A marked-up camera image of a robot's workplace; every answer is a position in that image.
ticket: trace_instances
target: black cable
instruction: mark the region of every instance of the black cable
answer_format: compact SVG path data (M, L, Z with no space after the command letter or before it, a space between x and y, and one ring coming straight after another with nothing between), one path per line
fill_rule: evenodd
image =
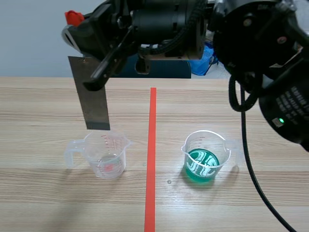
M240 90L240 95L241 95L241 103L244 104L245 103L245 90L243 88L241 88L241 90ZM254 171L253 171L253 168L252 168L252 165L251 165L250 157L249 157L248 143L247 143L247 131L246 131L246 113L245 112L241 112L241 131L242 131L243 151L244 151L244 154L245 154L246 164L247 164L247 167L248 167L248 170L249 170L249 174L250 174L251 180L253 181L253 184L254 184L258 194L262 198L262 200L265 203L265 205L267 206L267 208L278 219L278 221L289 232L296 232L296 230L294 230L293 227L290 226L289 223L287 223L283 219L283 217L275 210L275 208L269 202L267 197L264 195L263 191L261 190L261 187L260 187L259 183L257 182L257 179L255 177L255 174L254 174Z
M236 95L236 76L231 75L230 81L228 83L228 97L233 110L237 112L245 112L250 110L254 106L261 93L263 75L255 74L254 79L254 88L252 89L250 96L247 100L245 100L239 105Z

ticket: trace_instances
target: red cap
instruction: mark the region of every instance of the red cap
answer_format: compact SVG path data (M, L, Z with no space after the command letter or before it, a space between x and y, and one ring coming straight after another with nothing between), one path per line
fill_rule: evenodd
M75 11L65 12L65 15L66 15L68 25L73 25L73 26L78 27L80 23L85 20L82 13L78 13Z

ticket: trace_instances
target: cup handle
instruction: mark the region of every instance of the cup handle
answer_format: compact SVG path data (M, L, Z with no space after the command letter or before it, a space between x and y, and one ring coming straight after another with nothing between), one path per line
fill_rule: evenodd
M73 154L74 152L83 152L85 140L73 140L68 143L67 148L64 152L64 160L67 168L73 168Z
M225 147L232 153L235 153L235 164L237 166L245 163L245 155L242 148L242 140L229 140L226 141Z

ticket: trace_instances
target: white wall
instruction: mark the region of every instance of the white wall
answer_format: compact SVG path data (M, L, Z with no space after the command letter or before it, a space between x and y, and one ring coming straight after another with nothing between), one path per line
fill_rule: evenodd
M0 76L72 76L67 56L80 56L60 36L64 13L92 12L103 0L0 0ZM297 0L309 31L309 2Z

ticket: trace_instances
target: wood grain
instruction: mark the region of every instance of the wood grain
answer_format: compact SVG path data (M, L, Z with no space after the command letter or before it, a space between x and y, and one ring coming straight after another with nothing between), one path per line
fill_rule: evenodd
M71 78L0 78L0 231L142 232L150 87L157 88L156 231L285 231L256 193L244 164L208 185L182 172L180 147L196 130L239 146L240 115L226 80L111 79L112 130L133 141L123 175L96 178L81 155L67 170L66 144L89 131ZM309 155L273 131L258 105L247 113L249 152L260 185L299 232L308 231Z

